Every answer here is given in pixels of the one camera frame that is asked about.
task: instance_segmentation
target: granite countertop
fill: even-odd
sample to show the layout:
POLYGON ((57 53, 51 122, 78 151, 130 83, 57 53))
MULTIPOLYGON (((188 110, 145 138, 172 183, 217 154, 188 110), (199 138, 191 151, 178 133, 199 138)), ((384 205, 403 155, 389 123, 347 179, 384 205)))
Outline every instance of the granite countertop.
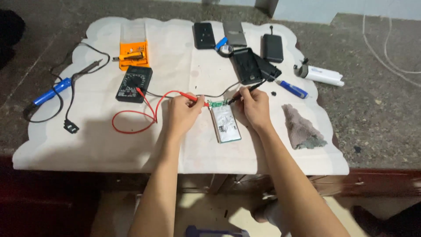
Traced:
MULTIPOLYGON (((11 156, 28 139, 22 110, 51 86, 51 65, 59 63, 68 49, 84 38, 90 23, 105 16, 123 16, 284 24, 297 35, 310 65, 344 75, 343 87, 316 85, 349 166, 421 169, 421 88, 389 72, 369 52, 362 37, 362 16, 338 14, 331 25, 324 25, 272 21, 251 7, 144 1, 143 7, 132 8, 136 3, 2 1, 0 8, 16 11, 27 30, 14 47, 13 61, 0 70, 0 156, 11 156), (35 14, 32 9, 46 13, 35 14)), ((388 29, 387 19, 366 19, 367 38, 382 58, 388 29)), ((388 42, 391 60, 405 70, 421 70, 420 36, 421 22, 393 20, 388 42)), ((408 78, 421 83, 418 75, 408 78)))

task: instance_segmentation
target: white cable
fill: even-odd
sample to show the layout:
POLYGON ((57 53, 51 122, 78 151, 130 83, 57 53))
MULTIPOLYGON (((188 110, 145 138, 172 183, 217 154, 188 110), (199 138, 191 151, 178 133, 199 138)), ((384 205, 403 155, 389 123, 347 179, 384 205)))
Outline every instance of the white cable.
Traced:
POLYGON ((392 31, 392 18, 389 17, 389 33, 387 33, 387 37, 386 37, 386 41, 384 42, 384 56, 386 57, 386 60, 390 63, 390 65, 402 72, 402 73, 409 73, 409 74, 420 74, 421 72, 412 72, 412 71, 405 71, 403 69, 400 69, 398 66, 396 66, 394 63, 392 63, 392 61, 389 59, 389 57, 387 56, 387 41, 389 40, 389 36, 390 36, 390 32, 392 31))
POLYGON ((374 55, 374 57, 376 57, 376 58, 377 58, 377 60, 378 60, 378 61, 379 61, 379 62, 380 62, 383 66, 385 66, 387 69, 389 69, 389 71, 391 71, 393 74, 395 74, 395 75, 399 76, 400 78, 404 79, 405 81, 407 81, 407 82, 409 82, 409 83, 411 83, 411 84, 413 84, 413 85, 415 85, 415 86, 421 87, 421 84, 418 84, 418 83, 416 83, 416 82, 411 81, 410 79, 406 78, 404 75, 402 75, 402 74, 398 73, 397 71, 393 70, 392 68, 390 68, 390 67, 389 67, 386 63, 384 63, 384 62, 380 59, 380 57, 376 54, 376 52, 374 51, 374 49, 373 49, 373 48, 371 47, 371 45, 368 43, 367 37, 365 36, 365 14, 364 14, 364 16, 362 17, 362 37, 364 38, 365 44, 367 45, 368 49, 371 51, 371 53, 374 55))

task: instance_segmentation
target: hand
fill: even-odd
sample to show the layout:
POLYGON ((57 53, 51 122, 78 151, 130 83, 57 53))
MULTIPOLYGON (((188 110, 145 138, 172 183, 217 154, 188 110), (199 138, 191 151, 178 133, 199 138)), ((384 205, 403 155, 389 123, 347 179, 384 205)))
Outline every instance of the hand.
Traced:
POLYGON ((250 92, 248 88, 250 87, 242 87, 234 94, 234 97, 242 95, 235 105, 244 112, 253 128, 259 132, 259 130, 272 126, 269 115, 269 96, 259 89, 250 92))
POLYGON ((182 95, 170 100, 168 104, 170 114, 168 137, 180 140, 192 128, 197 116, 201 114, 204 104, 204 96, 200 96, 196 103, 182 95))

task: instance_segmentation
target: gray cloth rag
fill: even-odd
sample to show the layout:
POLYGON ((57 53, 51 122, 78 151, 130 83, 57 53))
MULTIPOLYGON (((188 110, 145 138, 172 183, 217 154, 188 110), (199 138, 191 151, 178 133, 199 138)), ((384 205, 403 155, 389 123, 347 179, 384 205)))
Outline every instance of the gray cloth rag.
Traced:
POLYGON ((285 113, 285 124, 288 129, 291 146, 296 149, 313 149, 315 147, 323 147, 327 142, 323 139, 323 135, 313 127, 313 124, 301 117, 298 110, 292 105, 283 105, 282 109, 285 113))

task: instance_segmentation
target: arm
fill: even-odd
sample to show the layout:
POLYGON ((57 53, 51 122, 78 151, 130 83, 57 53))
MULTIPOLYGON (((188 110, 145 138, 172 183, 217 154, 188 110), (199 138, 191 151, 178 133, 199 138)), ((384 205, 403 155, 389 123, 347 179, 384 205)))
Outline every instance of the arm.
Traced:
POLYGON ((265 92, 240 89, 237 101, 263 143, 269 173, 278 202, 291 228, 292 236, 349 236, 323 198, 289 154, 269 116, 269 97, 265 92))
POLYGON ((170 101, 168 132, 158 164, 151 174, 134 215, 129 237, 174 235, 180 144, 202 112, 204 103, 204 97, 200 97, 194 106, 183 96, 177 96, 170 101))

